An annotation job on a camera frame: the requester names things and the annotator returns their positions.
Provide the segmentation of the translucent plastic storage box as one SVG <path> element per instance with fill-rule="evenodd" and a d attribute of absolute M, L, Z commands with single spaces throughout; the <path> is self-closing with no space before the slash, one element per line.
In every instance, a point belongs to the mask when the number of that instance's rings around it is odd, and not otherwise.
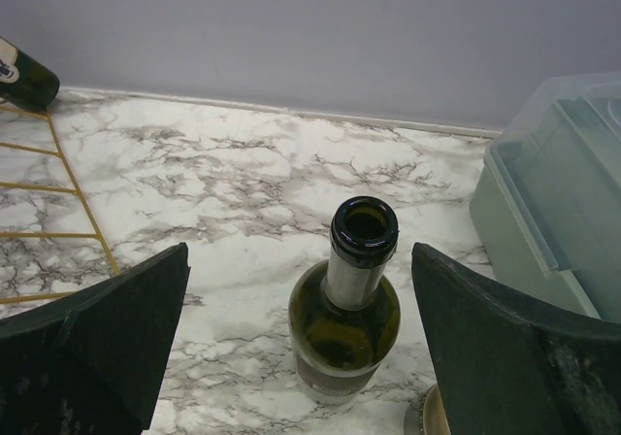
<path fill-rule="evenodd" d="M 542 83 L 486 149 L 470 204 L 495 278 L 620 320 L 620 75 Z"/>

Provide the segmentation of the green wine bottle back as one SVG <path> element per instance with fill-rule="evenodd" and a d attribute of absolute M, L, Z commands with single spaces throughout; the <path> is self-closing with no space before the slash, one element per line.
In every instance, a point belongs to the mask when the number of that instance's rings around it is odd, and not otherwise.
<path fill-rule="evenodd" d="M 384 269 L 398 237 L 397 217 L 386 202 L 352 197 L 331 220 L 329 257 L 294 285 L 290 341 L 297 376 L 311 399 L 350 401 L 393 348 L 401 308 Z"/>

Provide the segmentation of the green wine bottle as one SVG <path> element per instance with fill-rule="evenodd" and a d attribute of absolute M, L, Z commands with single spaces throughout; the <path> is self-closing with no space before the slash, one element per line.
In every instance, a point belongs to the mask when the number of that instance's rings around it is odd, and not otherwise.
<path fill-rule="evenodd" d="M 384 269 L 398 237 L 397 217 L 386 202 L 352 197 L 331 220 L 329 257 L 294 285 L 290 341 L 297 376 L 311 399 L 350 401 L 393 348 L 401 308 Z"/>
<path fill-rule="evenodd" d="M 60 80 L 48 67 L 1 38 L 1 99 L 26 112 L 42 113 L 52 103 Z"/>

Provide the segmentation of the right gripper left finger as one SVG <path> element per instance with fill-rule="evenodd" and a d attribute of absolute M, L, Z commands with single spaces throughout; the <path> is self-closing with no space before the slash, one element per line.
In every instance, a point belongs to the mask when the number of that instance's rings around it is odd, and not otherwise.
<path fill-rule="evenodd" d="M 179 243 L 125 272 L 1 321 L 4 434 L 149 429 L 190 268 Z"/>

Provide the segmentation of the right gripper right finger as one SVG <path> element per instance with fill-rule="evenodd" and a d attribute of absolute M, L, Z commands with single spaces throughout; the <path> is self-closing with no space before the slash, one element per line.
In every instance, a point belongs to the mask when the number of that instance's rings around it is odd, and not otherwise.
<path fill-rule="evenodd" d="M 411 252 L 418 311 L 453 434 L 617 434 L 620 326 Z"/>

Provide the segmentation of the wine bottle cream label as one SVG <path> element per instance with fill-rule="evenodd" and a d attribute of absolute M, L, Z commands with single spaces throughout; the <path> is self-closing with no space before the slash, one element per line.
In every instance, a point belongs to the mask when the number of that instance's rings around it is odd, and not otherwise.
<path fill-rule="evenodd" d="M 405 435 L 450 435 L 448 420 L 437 384 L 430 386 L 408 406 L 403 430 Z"/>

